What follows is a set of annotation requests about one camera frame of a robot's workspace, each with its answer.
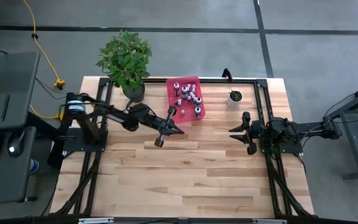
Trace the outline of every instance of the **concrete floor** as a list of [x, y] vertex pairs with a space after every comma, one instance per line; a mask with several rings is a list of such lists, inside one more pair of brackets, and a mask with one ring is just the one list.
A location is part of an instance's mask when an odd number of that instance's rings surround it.
[[[28, 0], [38, 25], [101, 27], [258, 28], [253, 0]], [[358, 0], [260, 0], [266, 29], [358, 30]], [[31, 25], [20, 0], [0, 0], [0, 24]], [[1, 31], [0, 49], [9, 53], [37, 50], [32, 32]], [[38, 32], [66, 90], [78, 91], [85, 75], [101, 75], [97, 62], [112, 32]], [[259, 34], [142, 32], [154, 56], [155, 76], [220, 76], [229, 68], [235, 77], [266, 77]], [[358, 90], [358, 35], [267, 35], [274, 76], [284, 78], [293, 119], [319, 121], [325, 111]], [[37, 77], [53, 85], [44, 58]], [[54, 115], [63, 101], [51, 99], [36, 84], [33, 106]], [[48, 145], [35, 151], [45, 163]], [[338, 141], [310, 139], [305, 147], [311, 199], [324, 218], [358, 221], [358, 180], [343, 182], [356, 164], [346, 137]], [[0, 218], [40, 215], [57, 173], [44, 168], [39, 199], [31, 205], [0, 205]]]

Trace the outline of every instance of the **small potted plant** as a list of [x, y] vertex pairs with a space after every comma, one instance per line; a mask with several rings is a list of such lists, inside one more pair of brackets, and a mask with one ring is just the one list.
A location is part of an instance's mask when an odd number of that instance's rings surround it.
[[242, 94], [240, 91], [232, 90], [226, 103], [231, 108], [238, 108], [242, 101]]
[[100, 49], [102, 59], [96, 63], [102, 72], [108, 74], [115, 87], [121, 87], [124, 94], [133, 102], [144, 99], [145, 86], [142, 78], [147, 78], [146, 65], [152, 51], [149, 42], [142, 41], [139, 34], [120, 32]]

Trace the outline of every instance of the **yellow extension cord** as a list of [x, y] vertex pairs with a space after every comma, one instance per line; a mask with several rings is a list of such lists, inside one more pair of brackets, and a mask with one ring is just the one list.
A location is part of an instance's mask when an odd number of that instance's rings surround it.
[[[34, 34], [37, 30], [37, 27], [35, 25], [35, 18], [34, 18], [34, 14], [32, 13], [32, 10], [31, 10], [31, 7], [29, 6], [29, 4], [23, 0], [24, 4], [27, 6], [27, 8], [29, 9], [30, 13], [31, 13], [31, 18], [32, 18], [32, 23], [33, 23], [33, 27], [34, 27]], [[55, 76], [56, 76], [56, 83], [55, 83], [55, 87], [58, 87], [58, 86], [63, 86], [65, 85], [65, 81], [60, 79], [60, 77], [57, 75], [57, 72], [55, 70], [55, 67], [52, 65], [52, 63], [50, 63], [50, 60], [47, 56], [47, 54], [45, 53], [45, 51], [43, 50], [43, 48], [41, 47], [41, 45], [38, 43], [37, 41], [37, 38], [36, 37], [33, 37], [34, 39], [34, 42], [37, 44], [38, 48], [41, 50], [41, 52], [43, 53], [43, 55], [45, 56], [45, 58], [47, 59], [47, 62], [50, 66], [50, 68], [53, 70]], [[55, 116], [42, 116], [41, 114], [38, 114], [38, 112], [36, 112], [36, 110], [34, 109], [34, 107], [32, 105], [30, 105], [30, 108], [31, 110], [33, 111], [33, 113], [35, 115], [37, 115], [38, 117], [40, 118], [43, 118], [43, 119], [60, 119], [61, 118], [61, 114], [58, 114], [58, 115], [55, 115]]]

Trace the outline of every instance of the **red plastic bin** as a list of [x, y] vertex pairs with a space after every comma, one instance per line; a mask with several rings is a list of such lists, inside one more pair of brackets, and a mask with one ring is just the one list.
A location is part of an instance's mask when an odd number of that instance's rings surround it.
[[[175, 90], [173, 89], [173, 84], [179, 83], [179, 96], [175, 96]], [[190, 102], [187, 99], [182, 100], [182, 104], [180, 106], [176, 105], [177, 113], [173, 117], [173, 121], [175, 123], [182, 123], [187, 121], [199, 121], [205, 116], [205, 108], [204, 108], [204, 99], [201, 94], [200, 80], [198, 77], [182, 77], [182, 78], [169, 78], [167, 79], [167, 93], [168, 93], [168, 103], [169, 105], [173, 105], [178, 99], [181, 99], [181, 88], [183, 86], [187, 86], [187, 84], [196, 85], [195, 96], [201, 98], [201, 104], [199, 107], [201, 108], [201, 114], [196, 116], [195, 108], [196, 105], [193, 100]], [[185, 110], [185, 115], [181, 115], [181, 111]]]

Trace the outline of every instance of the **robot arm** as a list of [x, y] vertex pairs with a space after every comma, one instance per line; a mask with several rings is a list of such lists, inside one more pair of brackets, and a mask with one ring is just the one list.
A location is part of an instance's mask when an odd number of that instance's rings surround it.
[[[84, 132], [84, 140], [86, 144], [97, 144], [100, 140], [99, 127], [90, 121], [93, 116], [106, 116], [107, 118], [118, 122], [122, 127], [128, 131], [136, 131], [139, 127], [139, 123], [157, 130], [160, 136], [156, 139], [155, 145], [162, 147], [163, 138], [171, 134], [184, 134], [184, 132], [178, 128], [172, 120], [177, 109], [174, 106], [170, 106], [168, 110], [168, 117], [166, 119], [158, 117], [147, 105], [139, 103], [128, 109], [128, 112], [121, 111], [114, 107], [114, 105], [108, 105], [103, 101], [95, 100], [87, 94], [74, 94], [69, 93], [67, 95], [67, 110], [69, 115], [77, 120], [80, 128]], [[85, 111], [85, 105], [94, 105], [94, 111], [87, 114]]]
[[250, 114], [243, 112], [242, 124], [229, 132], [243, 132], [243, 135], [230, 135], [244, 144], [248, 144], [247, 152], [249, 155], [257, 151], [256, 143], [253, 139], [260, 139], [266, 149], [270, 152], [281, 150], [287, 153], [302, 152], [300, 141], [305, 137], [320, 136], [322, 138], [338, 139], [342, 133], [337, 124], [325, 119], [323, 122], [298, 124], [286, 118], [272, 118], [266, 125], [259, 120], [250, 124]]

